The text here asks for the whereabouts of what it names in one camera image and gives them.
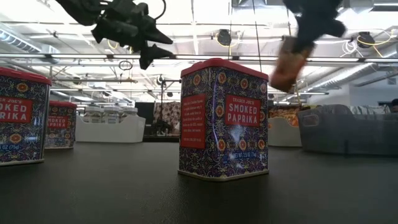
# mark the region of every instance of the white ceiling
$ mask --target white ceiling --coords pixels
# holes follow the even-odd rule
[[[48,0],[49,7],[41,2],[44,0],[2,0],[0,8],[0,21],[15,31],[31,38],[35,42],[49,44],[59,49],[64,54],[126,54],[127,49],[116,47],[116,43],[111,41],[110,45],[106,40],[97,44],[91,36],[90,30],[93,27],[84,27],[78,25],[60,5],[54,0]],[[256,16],[252,11],[235,12],[229,15],[229,0],[166,0],[167,10],[165,14],[157,21],[157,27],[164,34],[174,40],[172,45],[157,44],[166,50],[175,54],[185,55],[228,55],[228,48],[217,43],[214,36],[219,29],[231,29],[231,33],[236,44],[231,48],[231,55],[258,55],[257,36],[255,21],[257,21],[259,48],[261,55],[277,55],[280,47],[280,37],[289,35],[288,16],[284,7],[274,8],[272,10],[257,10]],[[149,5],[149,14],[157,17],[163,11],[161,0],[134,1],[135,3],[145,2]],[[348,28],[347,33],[342,39],[331,36],[324,36],[317,43],[313,53],[315,57],[350,57],[351,54],[345,54],[345,41],[359,31],[369,31],[376,40],[383,41],[388,38],[383,30],[398,25],[396,18],[398,12],[369,12],[356,14],[347,10],[338,19],[343,21]],[[291,33],[295,33],[297,23],[292,14],[289,14],[289,23]],[[57,32],[59,38],[52,37],[52,33]],[[2,52],[19,52],[17,49],[10,48],[4,44],[0,45]],[[359,50],[365,57],[374,55],[373,49]],[[146,71],[139,69],[139,64],[133,61],[134,68],[131,71],[123,72],[116,68],[119,75],[123,72],[123,78],[131,76],[138,83],[107,83],[108,88],[128,88],[128,89],[159,89],[149,83],[148,78],[154,82],[158,74],[164,74],[169,79],[179,79],[182,69],[191,66],[190,63],[182,62],[171,64],[167,60],[159,60],[149,67]],[[259,65],[247,65],[253,69],[259,70]],[[45,67],[34,66],[36,70],[48,73],[49,69]],[[63,67],[54,67],[54,71],[63,69]],[[308,78],[319,67],[307,66],[302,72],[302,77]],[[264,73],[272,73],[273,66],[263,65]],[[66,74],[60,74],[58,78],[65,78],[69,75],[88,78],[112,78],[113,71],[109,67],[70,67]],[[75,85],[64,83],[72,88]],[[174,83],[170,89],[178,90],[179,83]],[[142,93],[127,94],[127,96],[147,98],[153,100],[151,96]]]

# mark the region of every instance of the gray storage bin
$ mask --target gray storage bin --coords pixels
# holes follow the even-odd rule
[[[398,155],[398,114],[354,115],[326,105],[297,114],[305,151]]]

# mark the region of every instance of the black robotic claw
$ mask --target black robotic claw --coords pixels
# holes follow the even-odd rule
[[[57,0],[79,24],[97,26],[91,31],[97,43],[104,38],[128,45],[140,52],[140,67],[147,69],[154,59],[173,56],[172,52],[148,41],[172,44],[173,41],[156,28],[156,20],[148,16],[145,3],[134,4],[132,0]]]

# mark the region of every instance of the dark table surface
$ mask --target dark table surface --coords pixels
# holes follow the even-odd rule
[[[270,173],[177,174],[178,143],[77,144],[0,167],[0,223],[397,223],[398,159],[269,150]]]

